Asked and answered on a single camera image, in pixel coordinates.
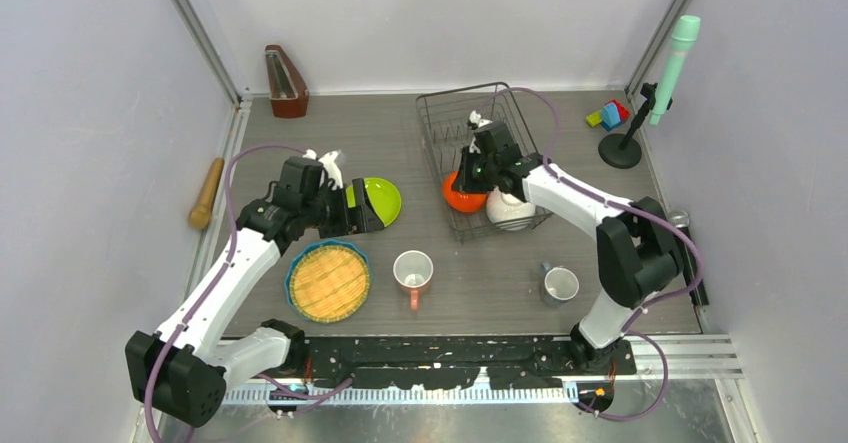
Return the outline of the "black microphone stand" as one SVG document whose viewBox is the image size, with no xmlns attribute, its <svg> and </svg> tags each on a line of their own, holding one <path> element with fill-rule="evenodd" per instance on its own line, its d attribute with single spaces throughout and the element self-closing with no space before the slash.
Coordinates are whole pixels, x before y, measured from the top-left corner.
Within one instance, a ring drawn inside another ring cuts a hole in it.
<svg viewBox="0 0 848 443">
<path fill-rule="evenodd" d="M 617 169 L 635 167 L 642 158 L 642 148 L 635 140 L 635 133 L 644 124 L 656 104 L 657 83 L 643 83 L 640 95 L 645 101 L 639 107 L 626 133 L 610 133 L 598 145 L 601 159 Z"/>
</svg>

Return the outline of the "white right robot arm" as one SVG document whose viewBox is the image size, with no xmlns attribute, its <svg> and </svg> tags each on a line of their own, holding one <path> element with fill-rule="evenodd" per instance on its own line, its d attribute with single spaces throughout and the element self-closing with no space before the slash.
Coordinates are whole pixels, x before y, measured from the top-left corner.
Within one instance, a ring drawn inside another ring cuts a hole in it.
<svg viewBox="0 0 848 443">
<path fill-rule="evenodd" d="M 571 330 L 567 352 L 584 373 L 611 358 L 637 309 L 683 269 L 675 235 L 660 204 L 615 197 L 571 179 L 534 152 L 524 154 L 503 121 L 472 113 L 469 143 L 461 150 L 454 189 L 467 194 L 500 192 L 565 219 L 596 243 L 601 291 Z"/>
</svg>

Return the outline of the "grey mug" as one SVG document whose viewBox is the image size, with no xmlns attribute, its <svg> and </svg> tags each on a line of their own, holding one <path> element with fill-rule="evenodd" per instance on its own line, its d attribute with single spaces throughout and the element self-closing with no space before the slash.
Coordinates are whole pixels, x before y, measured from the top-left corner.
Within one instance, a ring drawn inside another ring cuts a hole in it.
<svg viewBox="0 0 848 443">
<path fill-rule="evenodd" d="M 542 265 L 543 278 L 540 284 L 542 301 L 551 307 L 560 307 L 574 299 L 580 283 L 577 276 L 569 269 L 553 266 L 544 262 Z"/>
</svg>

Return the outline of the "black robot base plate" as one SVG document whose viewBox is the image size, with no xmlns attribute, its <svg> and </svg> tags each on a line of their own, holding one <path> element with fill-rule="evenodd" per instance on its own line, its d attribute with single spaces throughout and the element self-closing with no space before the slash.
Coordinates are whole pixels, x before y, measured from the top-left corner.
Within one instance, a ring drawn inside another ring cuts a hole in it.
<svg viewBox="0 0 848 443">
<path fill-rule="evenodd" d="M 492 389 L 552 388 L 558 379 L 631 376 L 631 345 L 621 341 L 593 361 L 576 357 L 567 337 L 309 337 L 306 356 L 264 373 L 331 389 L 350 378 L 355 389 L 466 389 L 487 379 Z"/>
</svg>

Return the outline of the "mint green microphone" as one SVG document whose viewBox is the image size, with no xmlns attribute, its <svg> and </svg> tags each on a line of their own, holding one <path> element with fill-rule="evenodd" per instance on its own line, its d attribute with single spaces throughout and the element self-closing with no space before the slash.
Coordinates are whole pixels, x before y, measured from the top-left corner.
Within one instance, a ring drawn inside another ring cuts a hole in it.
<svg viewBox="0 0 848 443">
<path fill-rule="evenodd" d="M 655 103 L 650 111 L 649 124 L 657 126 L 668 111 L 672 94 L 683 70 L 686 58 L 692 50 L 701 27 L 701 18 L 682 15 L 673 28 L 669 53 L 654 93 Z"/>
</svg>

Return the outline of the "lime green plate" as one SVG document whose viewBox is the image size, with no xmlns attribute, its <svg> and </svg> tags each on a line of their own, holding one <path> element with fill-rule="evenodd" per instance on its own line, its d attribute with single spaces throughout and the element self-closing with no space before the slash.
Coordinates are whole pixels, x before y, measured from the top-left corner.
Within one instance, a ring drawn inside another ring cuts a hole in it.
<svg viewBox="0 0 848 443">
<path fill-rule="evenodd" d="M 402 209 L 399 189 L 392 182 L 380 177 L 365 177 L 364 187 L 377 217 L 385 227 L 390 226 L 397 220 Z"/>
</svg>

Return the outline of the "orange plastic bowl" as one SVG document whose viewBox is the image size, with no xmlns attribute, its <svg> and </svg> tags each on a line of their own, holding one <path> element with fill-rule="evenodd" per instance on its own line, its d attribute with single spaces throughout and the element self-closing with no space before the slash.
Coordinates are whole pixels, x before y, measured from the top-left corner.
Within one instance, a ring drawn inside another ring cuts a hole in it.
<svg viewBox="0 0 848 443">
<path fill-rule="evenodd" d="M 458 172 L 450 173 L 442 182 L 441 194 L 450 208 L 464 214 L 473 214 L 486 205 L 486 194 L 469 194 L 453 189 Z"/>
</svg>

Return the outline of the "white bowl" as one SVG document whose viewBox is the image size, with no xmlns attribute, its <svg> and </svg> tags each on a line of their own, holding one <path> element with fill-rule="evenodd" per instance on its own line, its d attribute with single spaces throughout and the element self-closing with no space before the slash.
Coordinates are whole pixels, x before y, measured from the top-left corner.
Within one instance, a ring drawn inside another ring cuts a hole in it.
<svg viewBox="0 0 848 443">
<path fill-rule="evenodd" d="M 487 197 L 485 211 L 489 221 L 496 227 L 505 231 L 520 231 L 531 225 L 536 206 L 494 188 Z"/>
</svg>

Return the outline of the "blue plate with bamboo mat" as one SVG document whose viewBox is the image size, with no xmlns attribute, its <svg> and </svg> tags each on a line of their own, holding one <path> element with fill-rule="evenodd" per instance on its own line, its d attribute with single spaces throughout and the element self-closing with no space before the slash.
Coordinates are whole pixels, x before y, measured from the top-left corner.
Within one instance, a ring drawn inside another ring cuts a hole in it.
<svg viewBox="0 0 848 443">
<path fill-rule="evenodd" d="M 284 281 L 289 304 L 303 318 L 321 324 L 352 316 L 371 286 L 367 257 L 355 245 L 325 240 L 295 257 Z"/>
</svg>

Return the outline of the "wooden rolling pin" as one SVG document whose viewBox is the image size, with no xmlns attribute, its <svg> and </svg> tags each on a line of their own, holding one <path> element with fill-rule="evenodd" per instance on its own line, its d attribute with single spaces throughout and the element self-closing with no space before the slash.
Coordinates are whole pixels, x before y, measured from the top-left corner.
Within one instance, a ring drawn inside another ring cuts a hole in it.
<svg viewBox="0 0 848 443">
<path fill-rule="evenodd" d="M 188 214 L 188 224 L 195 230 L 204 230 L 210 223 L 224 165 L 223 158 L 216 158 L 207 171 L 195 204 Z"/>
</svg>

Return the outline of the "black handheld microphone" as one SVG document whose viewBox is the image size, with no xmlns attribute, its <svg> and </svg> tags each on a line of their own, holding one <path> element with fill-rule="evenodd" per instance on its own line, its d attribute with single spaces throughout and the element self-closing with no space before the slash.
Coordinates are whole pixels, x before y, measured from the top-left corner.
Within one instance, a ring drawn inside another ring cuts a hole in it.
<svg viewBox="0 0 848 443">
<path fill-rule="evenodd" d="M 692 239 L 690 232 L 690 217 L 683 210 L 671 210 L 667 214 L 668 222 L 675 228 L 680 230 L 687 238 Z M 698 264 L 696 263 L 694 252 L 681 240 L 677 240 L 678 248 L 683 257 L 684 268 L 682 275 L 686 285 L 692 283 L 695 279 Z M 694 307 L 700 308 L 709 305 L 709 298 L 703 282 L 699 283 L 694 289 L 689 291 L 690 300 Z"/>
</svg>

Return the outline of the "pink floral mug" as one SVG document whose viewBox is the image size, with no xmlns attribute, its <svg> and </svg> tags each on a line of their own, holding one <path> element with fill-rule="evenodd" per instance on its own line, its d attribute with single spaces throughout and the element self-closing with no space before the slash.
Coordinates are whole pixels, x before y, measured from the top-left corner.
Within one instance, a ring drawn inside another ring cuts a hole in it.
<svg viewBox="0 0 848 443">
<path fill-rule="evenodd" d="M 397 256 L 392 272 L 396 283 L 409 296 L 410 309 L 417 312 L 421 295 L 434 275 L 432 259 L 422 251 L 408 250 Z"/>
</svg>

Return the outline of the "brown wooden metronome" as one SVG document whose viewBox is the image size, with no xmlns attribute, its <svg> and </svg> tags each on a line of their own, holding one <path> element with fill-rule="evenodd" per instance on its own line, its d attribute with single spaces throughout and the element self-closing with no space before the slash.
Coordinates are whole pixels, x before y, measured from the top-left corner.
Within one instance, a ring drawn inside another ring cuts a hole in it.
<svg viewBox="0 0 848 443">
<path fill-rule="evenodd" d="M 300 72 L 281 46 L 267 45 L 264 53 L 273 115 L 284 119 L 304 117 L 310 93 Z"/>
</svg>

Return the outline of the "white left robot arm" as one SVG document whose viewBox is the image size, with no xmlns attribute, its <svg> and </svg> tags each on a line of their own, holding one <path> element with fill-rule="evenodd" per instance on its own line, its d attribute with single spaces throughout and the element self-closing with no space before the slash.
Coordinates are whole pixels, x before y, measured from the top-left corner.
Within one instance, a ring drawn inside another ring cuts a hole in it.
<svg viewBox="0 0 848 443">
<path fill-rule="evenodd" d="M 280 320 L 233 343 L 220 340 L 253 287 L 306 231 L 330 238 L 381 228 L 371 204 L 350 207 L 339 158 L 339 151 L 312 150 L 288 158 L 269 194 L 233 216 L 229 242 L 187 299 L 156 331 L 130 337 L 131 389 L 146 412 L 198 428 L 228 390 L 271 369 L 293 377 L 305 368 L 303 331 Z"/>
</svg>

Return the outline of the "colourful toy blocks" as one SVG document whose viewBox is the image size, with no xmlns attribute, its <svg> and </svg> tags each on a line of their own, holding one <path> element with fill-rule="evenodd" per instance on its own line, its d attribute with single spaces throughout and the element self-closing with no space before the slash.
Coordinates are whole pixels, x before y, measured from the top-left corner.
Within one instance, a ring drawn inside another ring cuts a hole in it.
<svg viewBox="0 0 848 443">
<path fill-rule="evenodd" d="M 631 116 L 630 110 L 617 99 L 609 100 L 602 108 L 586 116 L 589 127 L 602 127 L 611 132 L 626 123 Z"/>
</svg>

